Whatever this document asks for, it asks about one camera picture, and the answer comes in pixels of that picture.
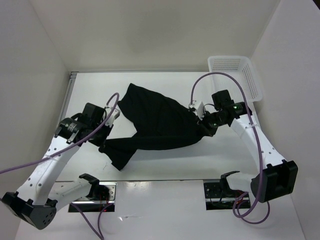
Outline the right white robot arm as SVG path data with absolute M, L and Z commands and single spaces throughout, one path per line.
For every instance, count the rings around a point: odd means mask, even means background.
M 220 126 L 229 126 L 242 140 L 255 161 L 258 174 L 234 170 L 221 175 L 219 191 L 230 197 L 236 191 L 252 193 L 260 203 L 289 195 L 293 192 L 298 166 L 287 161 L 258 126 L 246 101 L 234 102 L 228 90 L 212 96 L 215 112 L 206 110 L 203 102 L 193 100 L 189 109 L 198 117 L 198 123 L 212 137 Z

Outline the black shorts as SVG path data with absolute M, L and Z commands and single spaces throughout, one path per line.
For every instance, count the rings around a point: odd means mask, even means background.
M 131 137 L 107 139 L 98 150 L 119 171 L 137 150 L 178 149 L 213 136 L 193 112 L 176 100 L 132 83 L 117 105 L 133 123 L 136 133 Z

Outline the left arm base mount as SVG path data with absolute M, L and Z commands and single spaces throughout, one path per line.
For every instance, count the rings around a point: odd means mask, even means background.
M 76 207 L 78 207 L 84 213 L 99 213 L 104 207 L 107 208 L 103 210 L 103 212 L 114 212 L 117 183 L 111 181 L 101 181 L 100 188 L 102 189 L 102 192 L 98 193 L 93 198 L 81 197 L 76 201 L 73 201 L 68 207 L 68 212 L 78 212 Z

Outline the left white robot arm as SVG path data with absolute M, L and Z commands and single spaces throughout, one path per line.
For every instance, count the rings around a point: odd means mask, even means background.
M 6 192 L 1 202 L 15 216 L 43 230 L 60 209 L 80 198 L 108 201 L 110 190 L 88 173 L 81 174 L 59 189 L 54 190 L 53 186 L 83 143 L 89 142 L 99 148 L 105 143 L 119 115 L 120 110 L 115 107 L 87 103 L 81 113 L 63 119 L 44 155 L 44 161 L 36 166 L 15 192 Z

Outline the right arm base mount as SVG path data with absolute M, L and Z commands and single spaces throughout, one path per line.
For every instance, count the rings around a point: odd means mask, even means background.
M 243 193 L 240 190 L 231 190 L 225 193 L 218 179 L 204 180 L 203 189 L 207 211 L 232 210 L 236 198 Z

